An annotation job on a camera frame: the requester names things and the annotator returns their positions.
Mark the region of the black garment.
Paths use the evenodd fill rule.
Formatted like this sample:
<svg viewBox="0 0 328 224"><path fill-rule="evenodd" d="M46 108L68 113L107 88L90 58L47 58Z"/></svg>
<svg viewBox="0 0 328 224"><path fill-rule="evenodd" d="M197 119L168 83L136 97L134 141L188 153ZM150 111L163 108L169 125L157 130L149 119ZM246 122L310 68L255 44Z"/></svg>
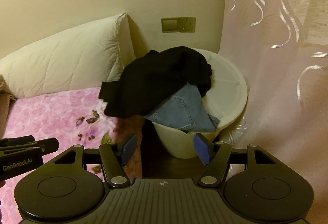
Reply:
<svg viewBox="0 0 328 224"><path fill-rule="evenodd" d="M99 99L109 117L146 116L186 84L205 96L211 88L211 65L198 51L178 46L151 50L127 65L117 81L103 82Z"/></svg>

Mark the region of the pink floral blanket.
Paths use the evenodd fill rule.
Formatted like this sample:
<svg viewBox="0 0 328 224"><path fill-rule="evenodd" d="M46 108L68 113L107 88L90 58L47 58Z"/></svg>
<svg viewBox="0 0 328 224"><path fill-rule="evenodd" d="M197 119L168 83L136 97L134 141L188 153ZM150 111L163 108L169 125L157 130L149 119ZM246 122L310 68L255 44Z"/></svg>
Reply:
<svg viewBox="0 0 328 224"><path fill-rule="evenodd" d="M117 120L104 115L106 103L98 93L96 87L18 99L9 108L4 137L56 138L58 151L45 155L45 162L73 145L96 149L118 141Z"/></svg>

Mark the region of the blue denim jeans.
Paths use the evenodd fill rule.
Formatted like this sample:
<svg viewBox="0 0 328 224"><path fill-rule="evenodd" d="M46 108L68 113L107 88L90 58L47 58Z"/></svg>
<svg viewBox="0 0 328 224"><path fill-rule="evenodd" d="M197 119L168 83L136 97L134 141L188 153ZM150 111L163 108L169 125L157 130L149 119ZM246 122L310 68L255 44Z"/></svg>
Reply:
<svg viewBox="0 0 328 224"><path fill-rule="evenodd" d="M154 123L187 132L214 132L219 119L208 114L198 88L186 84L146 116Z"/></svg>

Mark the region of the white laundry basket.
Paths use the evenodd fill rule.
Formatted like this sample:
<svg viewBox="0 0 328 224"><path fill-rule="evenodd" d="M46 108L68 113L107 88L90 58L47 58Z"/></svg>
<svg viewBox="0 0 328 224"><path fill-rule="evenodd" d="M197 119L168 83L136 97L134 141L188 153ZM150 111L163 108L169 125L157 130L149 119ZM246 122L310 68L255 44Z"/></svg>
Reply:
<svg viewBox="0 0 328 224"><path fill-rule="evenodd" d="M202 133L212 142L242 115L248 98L247 84L242 73L226 58L208 50L196 51L205 57L212 68L211 89L202 98L206 111L219 119L216 131ZM194 150L195 132L184 133L157 123L154 126L159 139L171 155L182 159L197 156Z"/></svg>

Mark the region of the white pillow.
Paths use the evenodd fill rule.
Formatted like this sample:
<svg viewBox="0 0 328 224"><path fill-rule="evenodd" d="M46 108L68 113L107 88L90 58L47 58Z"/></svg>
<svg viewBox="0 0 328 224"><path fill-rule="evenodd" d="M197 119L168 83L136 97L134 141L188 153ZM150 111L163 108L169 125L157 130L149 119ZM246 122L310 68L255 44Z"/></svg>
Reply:
<svg viewBox="0 0 328 224"><path fill-rule="evenodd" d="M1 91L15 98L117 81L135 60L128 15L91 21L28 44L1 59Z"/></svg>

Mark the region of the pale pink patterned curtain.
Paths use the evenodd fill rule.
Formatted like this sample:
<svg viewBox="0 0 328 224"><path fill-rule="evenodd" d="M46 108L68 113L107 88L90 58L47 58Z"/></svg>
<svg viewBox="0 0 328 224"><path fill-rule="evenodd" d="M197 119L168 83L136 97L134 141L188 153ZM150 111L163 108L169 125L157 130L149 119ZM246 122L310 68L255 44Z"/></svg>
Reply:
<svg viewBox="0 0 328 224"><path fill-rule="evenodd" d="M327 223L327 0L226 0L220 55L243 74L243 115L221 133L263 147L308 180Z"/></svg>

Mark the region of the wall switch and socket plate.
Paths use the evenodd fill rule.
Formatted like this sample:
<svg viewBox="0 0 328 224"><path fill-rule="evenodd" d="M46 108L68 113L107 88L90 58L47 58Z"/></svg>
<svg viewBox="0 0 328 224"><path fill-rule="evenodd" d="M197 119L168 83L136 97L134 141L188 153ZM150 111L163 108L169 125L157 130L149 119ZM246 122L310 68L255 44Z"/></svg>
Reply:
<svg viewBox="0 0 328 224"><path fill-rule="evenodd" d="M195 17L166 17L161 19L163 33L194 33L195 26Z"/></svg>

